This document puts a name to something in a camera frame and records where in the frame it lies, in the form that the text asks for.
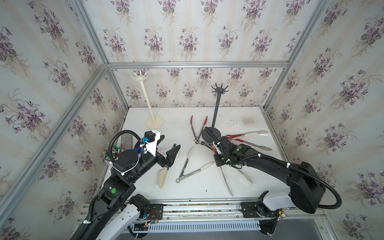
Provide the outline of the red handled steel tongs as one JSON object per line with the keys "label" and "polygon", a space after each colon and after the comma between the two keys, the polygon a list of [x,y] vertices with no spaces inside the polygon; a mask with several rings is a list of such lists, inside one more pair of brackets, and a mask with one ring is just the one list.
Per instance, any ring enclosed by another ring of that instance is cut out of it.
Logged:
{"label": "red handled steel tongs", "polygon": [[[214,152],[215,154],[218,154],[218,153],[219,153],[219,149],[218,149],[214,144],[211,144],[211,149],[213,150],[213,152]],[[251,184],[253,184],[253,181],[251,180],[251,178],[250,178],[246,173],[244,173],[244,172],[241,170],[241,168],[235,167],[235,169],[237,169],[238,172],[241,173],[242,176],[245,177],[245,179],[246,179],[248,182],[250,182]],[[223,179],[224,179],[224,182],[225,182],[225,185],[226,185],[226,187],[227,187],[228,192],[230,193],[231,197],[234,197],[234,195],[233,195],[233,193],[232,193],[232,191],[231,191],[231,189],[230,189],[230,187],[229,187],[229,185],[228,185],[228,182],[227,182],[225,173],[224,173],[224,171],[223,171],[223,168],[220,167],[220,170],[221,170],[221,174],[222,174],[222,176],[223,176]]]}

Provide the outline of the dark grey utensil rack stand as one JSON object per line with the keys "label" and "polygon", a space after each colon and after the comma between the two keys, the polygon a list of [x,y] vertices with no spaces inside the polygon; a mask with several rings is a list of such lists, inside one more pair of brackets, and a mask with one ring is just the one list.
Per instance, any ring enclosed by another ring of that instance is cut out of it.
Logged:
{"label": "dark grey utensil rack stand", "polygon": [[204,129],[203,129],[202,137],[203,137],[204,142],[206,142],[206,143],[212,143],[214,139],[220,138],[222,136],[221,132],[215,127],[215,124],[216,124],[216,120],[217,120],[217,115],[218,115],[221,97],[223,94],[225,94],[229,91],[228,90],[229,86],[223,87],[223,85],[224,84],[221,84],[220,86],[218,86],[218,84],[215,84],[214,86],[212,86],[212,89],[217,94],[217,99],[216,99],[212,124],[210,127],[204,127]]}

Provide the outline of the black steel tongs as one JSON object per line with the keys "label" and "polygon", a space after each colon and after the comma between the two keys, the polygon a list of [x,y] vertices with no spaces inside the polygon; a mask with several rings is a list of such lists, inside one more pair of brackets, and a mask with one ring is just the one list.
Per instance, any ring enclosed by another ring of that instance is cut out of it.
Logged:
{"label": "black steel tongs", "polygon": [[212,148],[212,144],[211,143],[207,143],[207,142],[204,142],[204,141],[200,141],[200,140],[195,140],[195,144],[196,145],[202,145],[202,146],[205,146],[205,147],[207,147],[207,148],[209,148],[209,149],[211,149]]}

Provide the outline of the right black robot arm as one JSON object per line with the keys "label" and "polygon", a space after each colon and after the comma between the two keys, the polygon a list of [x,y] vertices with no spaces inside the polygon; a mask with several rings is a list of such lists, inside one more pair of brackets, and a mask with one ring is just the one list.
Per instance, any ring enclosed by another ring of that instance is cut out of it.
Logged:
{"label": "right black robot arm", "polygon": [[311,164],[294,164],[263,154],[244,144],[235,145],[226,137],[213,141],[216,153],[214,159],[218,167],[228,165],[239,169],[250,167],[260,170],[285,183],[287,187],[278,192],[264,191],[255,207],[261,217],[273,212],[298,208],[313,214],[318,208],[334,210],[342,205],[340,194],[322,180]]}

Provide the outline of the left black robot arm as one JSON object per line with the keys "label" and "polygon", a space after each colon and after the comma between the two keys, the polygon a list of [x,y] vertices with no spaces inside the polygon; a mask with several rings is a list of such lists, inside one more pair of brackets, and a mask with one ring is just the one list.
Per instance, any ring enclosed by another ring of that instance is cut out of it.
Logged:
{"label": "left black robot arm", "polygon": [[[141,151],[128,149],[113,157],[115,142],[124,134],[136,138]],[[111,176],[91,200],[86,218],[71,237],[73,240],[115,240],[133,222],[146,217],[150,202],[141,194],[133,195],[135,182],[154,165],[171,167],[181,148],[176,145],[163,156],[157,145],[164,138],[155,130],[145,132],[143,138],[131,130],[122,130],[112,138],[108,148]]]}

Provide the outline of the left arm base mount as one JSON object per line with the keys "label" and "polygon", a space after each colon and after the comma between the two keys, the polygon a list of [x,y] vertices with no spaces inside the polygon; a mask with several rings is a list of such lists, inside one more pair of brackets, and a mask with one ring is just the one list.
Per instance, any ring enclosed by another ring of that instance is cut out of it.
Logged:
{"label": "left arm base mount", "polygon": [[138,223],[132,223],[127,227],[127,231],[134,234],[148,233],[153,224],[162,220],[163,213],[164,204],[150,204],[148,209],[141,211]]}

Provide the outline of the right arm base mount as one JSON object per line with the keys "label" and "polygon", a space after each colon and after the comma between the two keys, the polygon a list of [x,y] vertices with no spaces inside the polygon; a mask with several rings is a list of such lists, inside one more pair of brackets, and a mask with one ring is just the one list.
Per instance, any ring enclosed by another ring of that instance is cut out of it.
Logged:
{"label": "right arm base mount", "polygon": [[242,212],[244,218],[262,218],[263,220],[259,221],[259,232],[265,237],[272,237],[283,212],[281,209],[272,211],[263,203],[268,192],[264,191],[256,202],[241,202],[239,211]]}

